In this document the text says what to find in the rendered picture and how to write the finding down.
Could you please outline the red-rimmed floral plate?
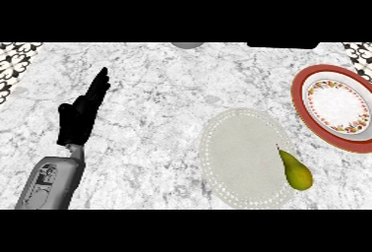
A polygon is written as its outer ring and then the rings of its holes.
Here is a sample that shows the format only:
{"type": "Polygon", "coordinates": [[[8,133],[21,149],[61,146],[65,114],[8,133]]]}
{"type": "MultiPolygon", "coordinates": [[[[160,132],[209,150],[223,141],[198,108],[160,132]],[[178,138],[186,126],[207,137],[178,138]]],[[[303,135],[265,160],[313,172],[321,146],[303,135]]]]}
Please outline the red-rimmed floral plate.
{"type": "Polygon", "coordinates": [[[372,85],[350,70],[328,64],[300,71],[291,87],[300,117],[340,149],[372,153],[372,85]]]}

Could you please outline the green pear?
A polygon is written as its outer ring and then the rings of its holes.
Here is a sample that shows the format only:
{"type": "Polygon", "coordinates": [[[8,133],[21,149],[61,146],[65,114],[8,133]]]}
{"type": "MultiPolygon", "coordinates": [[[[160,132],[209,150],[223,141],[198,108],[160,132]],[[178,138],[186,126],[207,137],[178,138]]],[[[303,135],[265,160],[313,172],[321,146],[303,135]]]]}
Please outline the green pear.
{"type": "Polygon", "coordinates": [[[278,149],[278,152],[284,162],[285,176],[291,187],[300,191],[309,190],[315,184],[310,169],[287,151],[278,149]]]}

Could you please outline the black appliance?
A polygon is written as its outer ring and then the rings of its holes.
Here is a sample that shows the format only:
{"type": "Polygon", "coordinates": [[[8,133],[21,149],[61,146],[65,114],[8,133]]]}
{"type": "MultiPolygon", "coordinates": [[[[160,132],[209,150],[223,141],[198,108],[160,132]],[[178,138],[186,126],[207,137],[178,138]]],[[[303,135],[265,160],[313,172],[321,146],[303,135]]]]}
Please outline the black appliance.
{"type": "Polygon", "coordinates": [[[248,42],[250,47],[266,47],[266,48],[294,48],[294,49],[315,49],[319,42],[248,42]]]}

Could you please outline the pale grey oval placemat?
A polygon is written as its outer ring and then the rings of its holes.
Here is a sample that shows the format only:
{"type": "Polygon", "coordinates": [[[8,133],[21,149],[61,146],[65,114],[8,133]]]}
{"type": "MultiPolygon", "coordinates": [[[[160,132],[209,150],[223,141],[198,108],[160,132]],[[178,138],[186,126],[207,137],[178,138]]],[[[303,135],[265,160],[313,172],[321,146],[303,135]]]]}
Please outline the pale grey oval placemat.
{"type": "Polygon", "coordinates": [[[201,137],[204,177],[237,209],[279,209],[293,199],[279,150],[296,153],[291,138],[266,112],[232,108],[209,120],[201,137]]]}

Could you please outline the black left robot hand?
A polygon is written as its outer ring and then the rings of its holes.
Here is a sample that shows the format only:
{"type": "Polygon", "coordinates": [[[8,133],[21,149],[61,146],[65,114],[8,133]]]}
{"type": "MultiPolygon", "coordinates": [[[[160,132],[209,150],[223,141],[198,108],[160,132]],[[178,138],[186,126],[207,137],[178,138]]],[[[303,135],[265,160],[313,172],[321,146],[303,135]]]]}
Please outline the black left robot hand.
{"type": "Polygon", "coordinates": [[[111,87],[108,68],[104,67],[96,75],[89,90],[74,103],[62,103],[58,107],[59,132],[57,143],[83,146],[89,140],[98,111],[111,87]]]}

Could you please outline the grey round object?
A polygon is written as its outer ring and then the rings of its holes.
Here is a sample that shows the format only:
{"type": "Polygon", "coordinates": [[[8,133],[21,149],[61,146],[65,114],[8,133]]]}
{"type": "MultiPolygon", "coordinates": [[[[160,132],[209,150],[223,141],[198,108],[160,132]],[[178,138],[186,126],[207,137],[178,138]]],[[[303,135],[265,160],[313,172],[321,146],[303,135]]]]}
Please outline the grey round object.
{"type": "Polygon", "coordinates": [[[172,42],[172,44],[182,49],[194,49],[198,48],[204,42],[172,42]]]}

